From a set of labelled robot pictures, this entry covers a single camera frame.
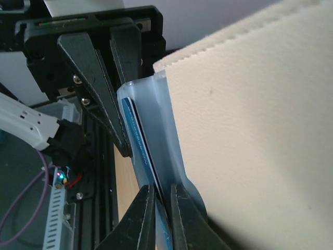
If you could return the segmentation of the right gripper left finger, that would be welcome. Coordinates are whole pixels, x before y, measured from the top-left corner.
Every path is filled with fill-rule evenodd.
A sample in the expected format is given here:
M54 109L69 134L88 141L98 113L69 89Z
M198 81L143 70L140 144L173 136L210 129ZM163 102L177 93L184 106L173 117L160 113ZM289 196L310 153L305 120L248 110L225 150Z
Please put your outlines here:
M119 224L96 248L155 249L155 198L155 186L152 183L142 186Z

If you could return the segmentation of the white card holder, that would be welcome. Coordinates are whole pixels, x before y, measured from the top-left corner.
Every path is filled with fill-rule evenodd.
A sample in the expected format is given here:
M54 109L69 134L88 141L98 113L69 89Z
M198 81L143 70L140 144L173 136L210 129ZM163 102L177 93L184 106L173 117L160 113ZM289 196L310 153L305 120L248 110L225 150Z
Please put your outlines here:
M165 197L231 249L332 249L332 1L280 1L118 90Z

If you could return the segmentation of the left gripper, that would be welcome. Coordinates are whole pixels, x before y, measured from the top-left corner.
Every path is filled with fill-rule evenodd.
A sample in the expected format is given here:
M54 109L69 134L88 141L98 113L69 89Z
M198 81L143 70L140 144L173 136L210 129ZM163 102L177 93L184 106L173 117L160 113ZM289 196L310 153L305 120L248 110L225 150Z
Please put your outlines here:
M14 49L48 99L71 88L88 114L111 135L123 157L133 156L117 89L153 74L165 55L163 15L155 6L52 17L45 6L15 12Z

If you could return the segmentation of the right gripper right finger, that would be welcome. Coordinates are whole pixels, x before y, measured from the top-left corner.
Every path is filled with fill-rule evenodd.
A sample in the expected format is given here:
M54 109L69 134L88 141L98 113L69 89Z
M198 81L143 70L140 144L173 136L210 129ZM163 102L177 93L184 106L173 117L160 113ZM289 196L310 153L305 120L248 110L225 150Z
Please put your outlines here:
M174 249L230 249L205 221L181 184L171 185Z

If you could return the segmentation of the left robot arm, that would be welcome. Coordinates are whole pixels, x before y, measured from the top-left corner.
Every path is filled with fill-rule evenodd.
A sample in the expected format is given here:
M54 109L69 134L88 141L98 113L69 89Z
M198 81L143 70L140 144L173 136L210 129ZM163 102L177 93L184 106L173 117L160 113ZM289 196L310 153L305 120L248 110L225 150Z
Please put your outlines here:
M118 88L153 73L165 54L163 16L155 6L52 17L44 1L1 1L1 51L23 52L40 90L55 101L73 88L86 114L133 155ZM1 129L81 173L90 165L84 130L1 94Z

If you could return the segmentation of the blue credit card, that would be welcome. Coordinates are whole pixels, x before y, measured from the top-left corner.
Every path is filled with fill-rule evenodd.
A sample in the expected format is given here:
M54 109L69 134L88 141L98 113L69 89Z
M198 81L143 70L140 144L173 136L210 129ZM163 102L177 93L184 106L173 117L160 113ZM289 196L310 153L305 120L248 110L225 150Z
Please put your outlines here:
M122 117L131 145L131 161L138 185L142 187L146 184L153 184L156 190L156 247L157 249L172 249L172 233L162 187L153 167L134 102L129 97L124 97L120 100L120 104Z

